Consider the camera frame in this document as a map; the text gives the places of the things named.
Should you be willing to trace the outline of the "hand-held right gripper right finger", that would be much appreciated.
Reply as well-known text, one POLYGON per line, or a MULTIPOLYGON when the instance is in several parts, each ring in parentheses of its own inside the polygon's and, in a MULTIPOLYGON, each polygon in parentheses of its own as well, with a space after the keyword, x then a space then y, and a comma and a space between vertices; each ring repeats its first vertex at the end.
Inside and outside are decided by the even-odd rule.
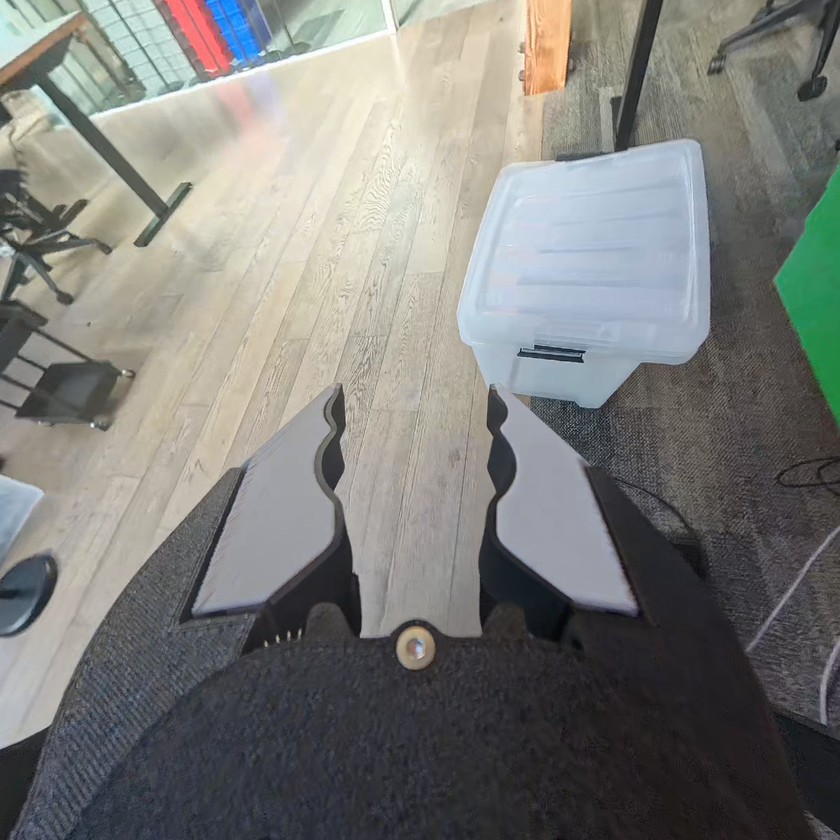
POLYGON ((497 606, 516 606, 531 636, 559 641, 576 612, 639 618, 588 462, 501 385, 489 387, 486 425, 481 625, 497 606))

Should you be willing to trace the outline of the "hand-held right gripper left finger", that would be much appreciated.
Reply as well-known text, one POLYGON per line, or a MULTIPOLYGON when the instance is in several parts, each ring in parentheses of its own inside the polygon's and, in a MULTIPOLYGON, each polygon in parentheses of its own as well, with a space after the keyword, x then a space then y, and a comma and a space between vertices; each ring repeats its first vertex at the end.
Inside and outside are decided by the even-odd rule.
POLYGON ((343 386, 314 397, 240 468, 189 605, 193 621, 252 615, 258 641, 303 635, 318 604, 361 635, 361 592, 336 488, 345 470, 343 386))

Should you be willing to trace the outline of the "black round base stand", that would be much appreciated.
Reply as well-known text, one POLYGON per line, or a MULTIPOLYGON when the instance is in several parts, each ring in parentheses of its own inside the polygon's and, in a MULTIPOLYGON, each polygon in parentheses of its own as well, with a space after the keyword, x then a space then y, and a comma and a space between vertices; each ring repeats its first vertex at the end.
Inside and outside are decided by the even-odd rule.
POLYGON ((1 579, 1 637, 21 634, 39 617, 54 593, 58 563, 49 552, 18 561, 1 579))

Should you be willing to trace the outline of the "clear plastic storage box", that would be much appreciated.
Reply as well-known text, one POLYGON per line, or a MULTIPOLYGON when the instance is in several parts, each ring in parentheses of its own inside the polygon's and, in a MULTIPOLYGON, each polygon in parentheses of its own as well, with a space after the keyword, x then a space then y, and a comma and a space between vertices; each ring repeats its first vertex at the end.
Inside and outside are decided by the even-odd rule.
POLYGON ((501 169, 457 309, 487 386, 599 408, 640 365, 689 362, 710 316, 697 141, 501 169))

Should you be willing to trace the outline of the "green plastic bin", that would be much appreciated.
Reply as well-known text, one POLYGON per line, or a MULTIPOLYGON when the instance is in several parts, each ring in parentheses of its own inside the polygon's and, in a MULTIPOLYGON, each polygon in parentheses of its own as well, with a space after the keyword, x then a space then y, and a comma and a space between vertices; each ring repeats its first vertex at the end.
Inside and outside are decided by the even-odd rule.
POLYGON ((839 423, 839 170, 808 214, 774 284, 815 381, 839 423))

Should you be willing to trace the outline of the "black metal desk leg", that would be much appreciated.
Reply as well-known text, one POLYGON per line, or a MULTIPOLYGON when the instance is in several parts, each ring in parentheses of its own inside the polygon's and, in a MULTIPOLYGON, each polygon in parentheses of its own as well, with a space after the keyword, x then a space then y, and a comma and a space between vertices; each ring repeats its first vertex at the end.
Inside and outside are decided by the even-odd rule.
POLYGON ((663 1, 643 1, 637 18, 624 90, 620 96, 610 100, 614 152, 624 152, 631 145, 637 108, 663 4, 663 1))

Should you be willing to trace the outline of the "stack of coloured storage bins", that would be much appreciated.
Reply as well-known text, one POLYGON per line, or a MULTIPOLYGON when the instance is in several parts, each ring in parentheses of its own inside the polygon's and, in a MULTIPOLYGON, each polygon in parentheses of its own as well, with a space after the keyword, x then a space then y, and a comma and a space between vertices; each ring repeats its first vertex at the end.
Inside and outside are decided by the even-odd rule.
POLYGON ((268 62, 274 38, 263 2, 154 1, 197 81, 268 62))

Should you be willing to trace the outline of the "wooden top office desk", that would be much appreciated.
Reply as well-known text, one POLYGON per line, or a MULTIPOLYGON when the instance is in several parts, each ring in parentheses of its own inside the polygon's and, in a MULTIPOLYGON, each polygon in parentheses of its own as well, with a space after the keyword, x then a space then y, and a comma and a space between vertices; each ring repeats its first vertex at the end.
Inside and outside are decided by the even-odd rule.
POLYGON ((84 13, 74 12, 41 24, 23 35, 12 35, 10 42, 2 46, 2 92, 31 88, 42 90, 71 128, 152 212, 152 220, 134 240, 135 247, 145 248, 183 204, 194 185, 182 182, 168 199, 163 199, 97 124, 52 80, 50 75, 64 61, 71 40, 87 24, 84 13))

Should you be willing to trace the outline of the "wooden post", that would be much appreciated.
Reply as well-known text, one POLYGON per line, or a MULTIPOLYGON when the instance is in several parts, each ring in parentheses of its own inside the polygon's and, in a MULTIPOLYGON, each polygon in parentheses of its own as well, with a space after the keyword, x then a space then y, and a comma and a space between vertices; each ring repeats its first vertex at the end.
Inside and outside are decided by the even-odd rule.
POLYGON ((572 1, 527 1, 522 89, 526 97, 563 90, 570 75, 572 1))

